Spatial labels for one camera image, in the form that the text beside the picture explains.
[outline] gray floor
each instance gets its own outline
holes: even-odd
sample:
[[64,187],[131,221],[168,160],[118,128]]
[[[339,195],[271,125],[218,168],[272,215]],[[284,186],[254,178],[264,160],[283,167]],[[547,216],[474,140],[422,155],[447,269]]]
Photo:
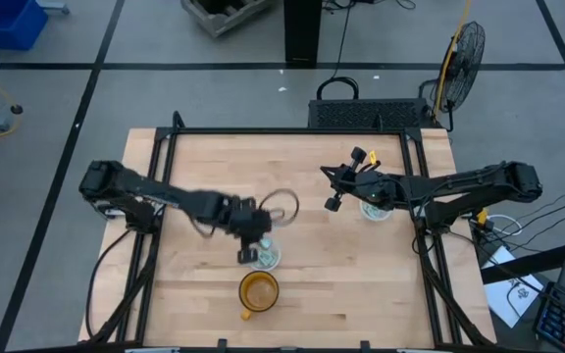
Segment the gray floor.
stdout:
[[[342,61],[439,63],[463,1],[417,3],[413,12],[390,0],[353,9]],[[565,2],[546,3],[565,41]],[[50,16],[32,50],[2,51],[2,61],[92,63],[114,4],[115,0],[69,1],[70,16]],[[324,13],[321,62],[336,60],[344,16]],[[563,63],[535,1],[474,1],[469,19],[486,29],[486,63]],[[211,39],[177,0],[126,0],[106,62],[269,63],[282,62],[283,56],[282,6]],[[340,73],[359,82],[363,98],[412,97],[420,81],[437,74]],[[188,126],[306,126],[308,100],[331,74],[103,71],[8,349],[76,342],[88,276],[104,227],[77,194],[89,161],[120,159],[130,128],[168,125],[173,110],[180,110]],[[19,130],[0,139],[0,322],[88,76],[88,71],[0,72],[0,84],[26,109]],[[349,96],[341,86],[329,87],[325,94]],[[0,98],[0,114],[8,114],[6,109]],[[545,188],[541,200],[531,205],[503,203],[493,207],[494,212],[519,216],[565,192],[565,70],[482,72],[455,119],[451,137],[459,170],[500,160],[524,161],[538,169]],[[514,240],[526,241],[559,218],[535,223]],[[562,223],[530,245],[547,249],[564,243]],[[506,329],[499,332],[512,334]]]

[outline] orange mug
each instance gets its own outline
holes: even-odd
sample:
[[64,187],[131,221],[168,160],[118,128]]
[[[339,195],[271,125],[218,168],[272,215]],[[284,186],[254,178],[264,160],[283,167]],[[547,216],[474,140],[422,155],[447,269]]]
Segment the orange mug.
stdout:
[[272,274],[265,271],[247,274],[239,285],[239,300],[245,307],[241,318],[248,320],[252,313],[262,313],[272,308],[279,299],[280,291],[279,283]]

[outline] wooden table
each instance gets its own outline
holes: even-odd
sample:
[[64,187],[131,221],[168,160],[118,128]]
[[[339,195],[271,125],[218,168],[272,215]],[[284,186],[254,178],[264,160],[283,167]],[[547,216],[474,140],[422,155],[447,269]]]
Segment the wooden table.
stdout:
[[[126,167],[146,175],[153,136],[154,129],[130,131]],[[423,137],[431,176],[455,173],[445,131],[423,130]],[[381,171],[404,174],[395,136],[180,135],[172,185],[254,195],[257,201],[288,187],[300,198],[300,212],[291,226],[273,232],[282,249],[282,260],[272,271],[281,285],[280,299],[270,311],[245,322],[239,316],[237,288],[251,270],[236,263],[238,241],[220,231],[203,239],[182,212],[168,210],[145,345],[210,347],[226,338],[231,347],[356,348],[360,340],[370,340],[373,348],[432,347],[408,213],[394,211],[386,221],[371,222],[349,195],[342,198],[337,213],[324,209],[333,191],[319,167],[348,163],[354,146],[376,150]],[[162,155],[158,179],[164,160]],[[453,230],[470,234],[465,221],[457,221]],[[123,231],[123,220],[108,223],[102,251]],[[122,299],[133,239],[115,248],[98,272],[91,314],[95,329]],[[457,302],[481,332],[495,340],[473,245],[450,235],[443,239]],[[438,296],[437,302],[444,341],[449,341]],[[138,314],[138,304],[132,314]],[[132,317],[128,337],[133,337]]]

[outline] black metal frame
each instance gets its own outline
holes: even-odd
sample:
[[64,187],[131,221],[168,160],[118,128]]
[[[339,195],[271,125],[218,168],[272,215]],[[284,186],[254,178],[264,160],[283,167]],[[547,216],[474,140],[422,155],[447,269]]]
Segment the black metal frame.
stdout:
[[[208,127],[185,127],[184,123],[178,112],[174,113],[174,125],[171,127],[157,127],[156,133],[154,137],[154,145],[152,147],[152,154],[150,158],[150,164],[148,169],[148,176],[155,177],[158,170],[159,159],[160,159],[160,152],[163,147],[163,142],[169,138],[169,145],[168,145],[168,152],[165,159],[165,169],[163,170],[162,182],[169,182],[171,173],[172,173],[172,165],[174,163],[175,152],[177,148],[177,141],[180,135],[182,134],[345,134],[345,135],[391,135],[397,136],[400,141],[400,148],[402,152],[402,159],[405,173],[408,176],[412,176],[413,173],[413,164],[411,161],[411,154],[409,151],[409,140],[414,141],[414,145],[416,148],[416,156],[418,159],[418,164],[420,168],[421,175],[424,177],[429,176],[429,169],[427,165],[427,160],[424,152],[424,146],[422,141],[422,133],[419,128],[405,128],[405,129],[382,129],[382,130],[375,130],[375,129],[368,129],[368,128],[360,128],[360,129],[351,129],[351,128],[311,128],[311,127],[301,127],[301,128],[208,128]],[[132,256],[130,260],[130,265],[128,269],[128,280],[126,284],[126,291],[132,288],[134,280],[138,275],[138,269],[140,265],[140,260],[142,258],[143,252],[143,243],[146,236],[151,236],[151,244],[150,244],[150,251],[154,253],[148,254],[149,257],[152,257],[154,261],[157,259],[158,248],[160,245],[160,236],[162,232],[162,223],[164,214],[159,215],[160,217],[160,226],[157,231],[152,234],[140,234],[136,235],[136,239],[134,241],[134,246],[132,249]],[[432,266],[431,259],[427,255],[428,247],[426,244],[426,237],[423,234],[423,231],[414,225],[414,229],[416,231],[417,239],[418,239],[418,249],[420,253],[420,262],[422,266]],[[435,254],[437,260],[437,269],[439,276],[442,280],[442,284],[444,284],[445,288],[448,290],[449,293],[452,293],[451,286],[450,286],[450,278],[448,274],[448,267],[446,264],[445,254],[443,252],[443,245],[441,242],[441,238],[437,236],[434,238],[435,243]],[[430,281],[423,277],[424,279],[424,289],[425,289],[425,296],[427,302],[427,308],[429,312],[429,320],[431,325],[431,332],[433,335],[433,342],[435,348],[440,348],[441,346],[446,346],[446,344],[451,345],[454,344],[457,347],[461,347],[468,351],[472,346],[463,346],[461,340],[461,331],[460,327],[455,320],[452,313],[446,310],[446,315],[448,317],[449,328],[450,328],[450,335],[452,338],[451,343],[445,343],[442,338],[442,331],[441,331],[441,324],[439,321],[439,312],[437,309],[437,300],[436,300],[436,292],[431,285]],[[131,314],[131,310],[128,309],[127,313],[121,318],[119,325],[117,327],[117,335],[116,341],[114,343],[83,343],[78,346],[72,347],[54,347],[54,348],[47,348],[47,349],[38,349],[38,350],[31,350],[31,352],[91,352],[91,351],[99,351],[102,352],[113,352],[115,351],[124,351],[125,349],[132,349],[132,348],[142,348],[143,341],[145,336],[145,328],[147,324],[147,317],[149,313],[149,306],[151,302],[151,289],[154,282],[154,274],[149,278],[149,281],[146,282],[145,286],[142,289],[141,295],[141,302],[139,306],[139,315],[136,322],[136,329],[135,329],[135,337],[134,341],[126,341],[126,335],[128,331],[128,324],[129,324],[129,315]],[[272,351],[271,348],[243,348],[243,349],[235,349],[235,348],[226,348],[227,342],[225,339],[220,338],[218,347],[210,347],[210,348],[180,348],[180,352],[186,351],[193,351],[193,352],[213,352],[213,351],[221,351],[224,352],[226,350],[229,351],[236,351],[236,352],[265,352],[265,351]],[[362,352],[395,352],[394,349],[371,349],[370,342],[368,341],[361,341],[360,342],[360,349]],[[326,352],[326,351],[337,351],[337,352],[358,352],[359,349],[304,349],[301,348],[300,350],[306,352]]]
[[[350,129],[350,128],[208,128],[208,127],[184,127],[183,122],[180,119],[180,116],[174,115],[175,118],[175,126],[173,127],[158,127],[156,129],[156,134],[154,138],[154,146],[152,148],[152,157],[150,160],[150,167],[148,176],[154,177],[156,176],[157,167],[159,164],[159,156],[160,150],[162,148],[163,140],[169,136],[169,150],[167,154],[167,158],[165,160],[165,170],[163,172],[163,182],[169,182],[169,178],[171,176],[171,166],[174,162],[174,155],[176,150],[176,144],[179,135],[182,134],[384,134],[384,135],[396,135],[399,137],[400,140],[400,148],[402,151],[402,159],[403,165],[405,169],[405,173],[408,176],[413,175],[413,164],[411,161],[411,155],[409,151],[408,145],[408,138],[412,139],[415,143],[416,147],[416,155],[418,157],[418,163],[420,165],[420,171],[422,176],[428,177],[429,170],[427,166],[426,156],[424,153],[424,146],[422,144],[422,133],[418,128],[407,128],[407,129],[387,129],[382,131],[376,131],[375,129]],[[161,229],[156,231],[155,233],[151,234],[152,242],[154,244],[158,244],[160,242],[160,234]],[[416,229],[418,232],[418,246],[421,254],[426,253],[427,245],[424,240],[424,236],[419,233],[421,230]],[[133,280],[136,278],[136,274],[138,271],[138,264],[142,256],[143,251],[143,238],[145,235],[138,234],[136,236],[136,240],[134,243],[134,248],[132,250],[132,258],[130,261],[130,267],[128,270],[128,283],[127,283],[127,290],[131,287]],[[435,253],[437,257],[437,268],[439,275],[442,278],[443,284],[450,290],[450,278],[448,274],[448,267],[446,264],[445,254],[443,253],[443,245],[441,243],[441,238],[437,237],[434,239],[435,242]],[[428,256],[420,255],[421,263],[428,262],[427,265],[431,265],[431,260]],[[145,335],[145,327],[146,327],[146,320],[147,314],[149,312],[149,305],[151,301],[151,286],[153,283],[154,277],[152,275],[149,282],[146,284],[145,288],[143,289],[143,295],[141,298],[140,309],[139,309],[139,316],[138,321],[136,324],[136,334],[135,334],[135,341],[142,342],[144,340]],[[441,334],[441,327],[439,323],[439,313],[437,310],[437,302],[435,291],[431,286],[431,283],[424,277],[424,288],[426,294],[426,301],[427,307],[429,311],[429,319],[431,322],[431,331],[433,335],[433,341],[435,346],[443,343],[442,334]],[[460,344],[462,343],[461,340],[461,331],[457,321],[452,316],[452,314],[446,311],[448,316],[449,324],[450,324],[450,334],[453,343]],[[128,315],[126,315],[122,321],[120,322],[117,341],[123,342],[126,339],[126,332],[128,330]]]
[[523,277],[543,271],[559,269],[564,264],[565,245],[534,255],[524,256],[502,266],[492,266],[481,270],[484,284],[495,283],[514,277]]

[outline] white cable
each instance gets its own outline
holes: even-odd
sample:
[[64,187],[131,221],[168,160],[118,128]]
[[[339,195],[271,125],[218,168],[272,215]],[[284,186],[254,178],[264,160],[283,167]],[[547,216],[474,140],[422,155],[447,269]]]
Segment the white cable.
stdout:
[[511,223],[513,223],[514,225],[516,225],[516,226],[518,227],[518,231],[516,231],[516,232],[513,232],[513,231],[505,231],[505,230],[503,230],[503,229],[494,227],[494,231],[495,231],[495,232],[499,232],[499,233],[504,234],[504,235],[520,235],[520,234],[522,233],[522,225],[521,225],[518,221],[516,221],[515,219],[513,219],[513,218],[511,218],[511,217],[509,217],[509,216],[505,216],[505,215],[489,215],[489,216],[488,216],[488,220],[491,220],[491,219],[493,219],[493,218],[505,219],[505,220],[507,220],[507,221],[510,221]]

